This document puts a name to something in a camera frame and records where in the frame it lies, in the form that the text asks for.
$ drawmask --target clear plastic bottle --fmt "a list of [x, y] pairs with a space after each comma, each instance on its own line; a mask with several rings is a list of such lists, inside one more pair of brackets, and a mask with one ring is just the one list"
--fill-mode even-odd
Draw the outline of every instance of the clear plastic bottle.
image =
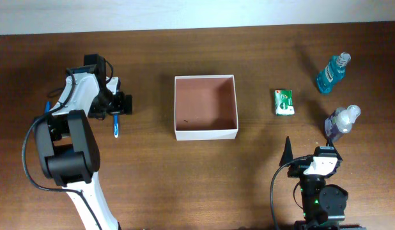
[[351, 55], [345, 52], [331, 57], [325, 69], [317, 75], [317, 86], [321, 93], [330, 93], [335, 84], [345, 77], [345, 66], [350, 60]]
[[344, 134], [351, 132], [352, 125], [361, 114], [361, 109], [356, 105], [350, 105], [347, 109], [336, 109], [329, 118], [325, 120], [325, 136], [332, 142], [338, 141]]

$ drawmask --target white background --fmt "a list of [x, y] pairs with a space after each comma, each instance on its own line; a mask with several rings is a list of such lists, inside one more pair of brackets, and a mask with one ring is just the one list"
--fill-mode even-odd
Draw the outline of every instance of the white background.
[[395, 0], [0, 0], [0, 35], [395, 20]]

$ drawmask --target blue object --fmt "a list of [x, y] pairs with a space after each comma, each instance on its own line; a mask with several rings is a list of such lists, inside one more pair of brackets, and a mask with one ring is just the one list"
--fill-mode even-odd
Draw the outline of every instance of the blue object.
[[118, 138], [120, 134], [119, 125], [118, 125], [118, 115], [114, 115], [114, 136]]
[[317, 75], [317, 86], [322, 94], [328, 94], [332, 88], [345, 77], [345, 66], [351, 60], [351, 55], [342, 53], [339, 56], [332, 56], [330, 62]]
[[45, 103], [45, 111], [44, 112], [50, 112], [50, 107], [51, 107], [51, 103], [50, 102], [46, 102]]

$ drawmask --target small green box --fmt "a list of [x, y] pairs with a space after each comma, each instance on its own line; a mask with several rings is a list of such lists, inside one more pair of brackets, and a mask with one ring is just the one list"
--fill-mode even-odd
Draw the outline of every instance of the small green box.
[[294, 114], [293, 92], [291, 90], [274, 91], [275, 114], [289, 116]]

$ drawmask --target brown tabletop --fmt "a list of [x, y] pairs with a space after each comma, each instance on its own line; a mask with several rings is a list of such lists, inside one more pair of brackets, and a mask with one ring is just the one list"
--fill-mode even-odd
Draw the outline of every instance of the brown tabletop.
[[[336, 143], [344, 161], [327, 182], [349, 192], [345, 224], [395, 229], [395, 22], [0, 36], [0, 229], [84, 229], [66, 194], [29, 184], [21, 145], [65, 68], [95, 52], [134, 97], [119, 138], [112, 117], [90, 120], [102, 190], [123, 229], [268, 229], [286, 136], [295, 157], [312, 154], [325, 144], [328, 114], [351, 104], [362, 114]], [[352, 56], [346, 77], [321, 95], [315, 77], [341, 52]], [[214, 74], [235, 76], [236, 139], [176, 141], [174, 77]], [[293, 90], [294, 116], [274, 114], [272, 91], [283, 88]], [[37, 182], [54, 186], [33, 138], [27, 163]], [[286, 169], [276, 179], [280, 225], [303, 219], [296, 183]]]

